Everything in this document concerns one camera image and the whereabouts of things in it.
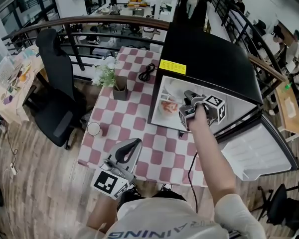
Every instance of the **hand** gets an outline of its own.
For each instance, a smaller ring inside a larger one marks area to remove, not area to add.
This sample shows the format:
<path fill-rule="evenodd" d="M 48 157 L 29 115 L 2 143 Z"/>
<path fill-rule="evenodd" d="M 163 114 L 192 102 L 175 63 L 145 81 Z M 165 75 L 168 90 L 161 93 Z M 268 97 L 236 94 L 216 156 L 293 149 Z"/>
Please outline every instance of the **hand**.
<path fill-rule="evenodd" d="M 198 105 L 195 118 L 188 121 L 188 128 L 194 132 L 205 126 L 208 126 L 207 115 L 203 105 Z"/>

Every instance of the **refrigerator top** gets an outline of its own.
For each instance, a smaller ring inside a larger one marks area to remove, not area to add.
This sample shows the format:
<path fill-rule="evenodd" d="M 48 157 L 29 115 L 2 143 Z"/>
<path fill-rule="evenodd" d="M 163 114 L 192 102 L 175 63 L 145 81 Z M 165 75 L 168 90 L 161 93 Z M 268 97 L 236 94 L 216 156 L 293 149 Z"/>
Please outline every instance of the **refrigerator top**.
<path fill-rule="evenodd" d="M 199 28 L 171 23 L 160 58 L 186 65 L 186 76 L 173 73 L 178 78 L 202 85 L 205 82 L 254 104 L 263 103 L 247 52 L 222 38 Z"/>

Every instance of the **black cable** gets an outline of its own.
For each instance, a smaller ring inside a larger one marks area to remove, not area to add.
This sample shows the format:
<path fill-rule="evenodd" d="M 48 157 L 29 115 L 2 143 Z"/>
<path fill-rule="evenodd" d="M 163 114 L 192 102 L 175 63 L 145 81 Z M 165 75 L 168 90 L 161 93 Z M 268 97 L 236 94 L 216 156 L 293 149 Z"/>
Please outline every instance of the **black cable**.
<path fill-rule="evenodd" d="M 10 150 L 11 150 L 12 155 L 13 155 L 13 158 L 14 158 L 14 160 L 13 160 L 13 162 L 12 162 L 12 165 L 14 166 L 14 164 L 15 164 L 15 162 L 16 162 L 16 157 L 15 157 L 15 156 L 16 156 L 16 154 L 18 153 L 18 149 L 14 149 L 14 150 L 12 150 L 11 143 L 10 143 L 10 139 L 9 139 L 8 126 L 6 125 L 5 127 L 6 127 L 6 135 L 7 135 L 7 138 L 8 138 L 8 143 L 9 143 L 9 146 L 10 146 Z"/>
<path fill-rule="evenodd" d="M 145 72 L 139 74 L 139 79 L 143 82 L 148 82 L 150 80 L 150 73 L 154 70 L 155 65 L 153 63 L 150 63 L 148 66 L 146 66 Z"/>
<path fill-rule="evenodd" d="M 211 121 L 209 122 L 208 126 L 211 126 L 211 125 L 214 123 L 214 121 L 215 121 L 215 119 L 211 120 Z M 189 169 L 189 171 L 188 171 L 188 175 L 187 175 L 187 176 L 188 176 L 189 183 L 190 183 L 190 186 L 191 186 L 191 189 L 192 189 L 193 194 L 194 194 L 194 198 L 195 198 L 195 203 L 196 203 L 196 213 L 198 213 L 198 202 L 197 202 L 197 197 L 196 197 L 196 193 L 195 193 L 193 184 L 191 183 L 190 172 L 191 172 L 191 170 L 192 170 L 192 168 L 193 168 L 193 165 L 194 165 L 194 162 L 195 162 L 195 160 L 196 160 L 197 155 L 198 155 L 198 152 L 196 152 L 195 155 L 194 155 L 193 162 L 191 163 L 191 166 L 190 166 L 190 169 Z"/>

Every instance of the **beige tablecloth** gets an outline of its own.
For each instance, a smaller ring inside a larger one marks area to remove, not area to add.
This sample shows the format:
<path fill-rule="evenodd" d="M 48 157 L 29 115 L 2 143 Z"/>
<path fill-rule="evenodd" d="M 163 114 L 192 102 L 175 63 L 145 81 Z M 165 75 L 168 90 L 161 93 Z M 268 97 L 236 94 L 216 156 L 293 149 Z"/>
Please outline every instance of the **beige tablecloth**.
<path fill-rule="evenodd" d="M 38 47 L 33 45 L 28 47 L 27 49 L 38 50 Z M 17 122 L 21 124 L 22 121 L 29 121 L 28 116 L 26 115 L 22 105 L 25 100 L 26 95 L 28 94 L 33 80 L 38 72 L 40 72 L 43 68 L 43 62 L 41 57 L 32 56 L 31 58 L 31 68 L 28 71 L 28 79 L 22 86 L 21 90 L 13 97 L 13 100 L 9 104 L 3 104 L 1 101 L 1 96 L 5 94 L 8 97 L 9 93 L 4 88 L 0 86 L 0 115 L 7 121 L 8 123 Z"/>

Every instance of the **refrigerator door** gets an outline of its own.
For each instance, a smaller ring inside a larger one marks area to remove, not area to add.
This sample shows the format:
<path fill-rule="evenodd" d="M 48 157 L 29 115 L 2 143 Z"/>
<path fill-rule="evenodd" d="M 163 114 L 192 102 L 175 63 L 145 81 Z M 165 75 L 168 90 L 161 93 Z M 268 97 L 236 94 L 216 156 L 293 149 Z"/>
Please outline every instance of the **refrigerator door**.
<path fill-rule="evenodd" d="M 299 162 L 278 129 L 260 112 L 216 138 L 243 181 L 299 169 Z"/>

